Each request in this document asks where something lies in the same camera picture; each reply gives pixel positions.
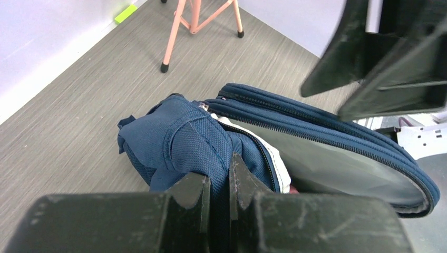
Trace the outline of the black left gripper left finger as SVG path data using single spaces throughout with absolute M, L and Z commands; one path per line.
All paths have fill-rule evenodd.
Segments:
M 164 192 L 53 194 L 36 200 L 6 252 L 208 252 L 210 180 Z

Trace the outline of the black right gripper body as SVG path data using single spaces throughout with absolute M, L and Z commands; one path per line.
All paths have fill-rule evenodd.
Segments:
M 446 46 L 446 1 L 382 1 L 378 32 L 365 36 L 366 46 L 393 46 L 404 38 L 436 38 Z

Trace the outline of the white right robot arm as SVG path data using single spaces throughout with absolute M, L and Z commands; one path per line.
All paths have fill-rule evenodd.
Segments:
M 343 121 L 396 116 L 389 131 L 432 177 L 441 199 L 427 217 L 403 223 L 416 252 L 446 252 L 446 1 L 382 1 L 366 30 L 368 1 L 346 1 L 332 39 L 301 88 L 303 97 L 358 82 L 338 110 Z

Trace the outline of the pink highlighter marker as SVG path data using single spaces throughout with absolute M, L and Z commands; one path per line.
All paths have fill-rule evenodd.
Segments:
M 289 194 L 299 194 L 298 190 L 292 185 L 289 186 Z

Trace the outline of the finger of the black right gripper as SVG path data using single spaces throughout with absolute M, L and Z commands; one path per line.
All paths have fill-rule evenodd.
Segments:
M 395 45 L 395 37 L 366 29 L 368 1 L 346 1 L 338 28 L 301 86 L 303 97 L 330 91 L 367 74 Z
M 339 108 L 342 121 L 446 106 L 446 18 L 418 21 Z

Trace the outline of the navy blue backpack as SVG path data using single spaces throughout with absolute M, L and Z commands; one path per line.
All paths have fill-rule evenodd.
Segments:
M 145 116 L 118 123 L 118 146 L 153 191 L 189 172 L 211 181 L 213 247 L 228 252 L 229 168 L 233 153 L 270 190 L 293 181 L 317 193 L 377 197 L 401 217 L 430 214 L 440 199 L 433 180 L 390 138 L 313 106 L 243 84 L 215 99 L 174 93 Z

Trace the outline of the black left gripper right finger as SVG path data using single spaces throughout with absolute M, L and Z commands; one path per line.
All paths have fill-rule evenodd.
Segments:
M 412 252 L 386 202 L 334 194 L 274 193 L 232 155 L 231 252 Z

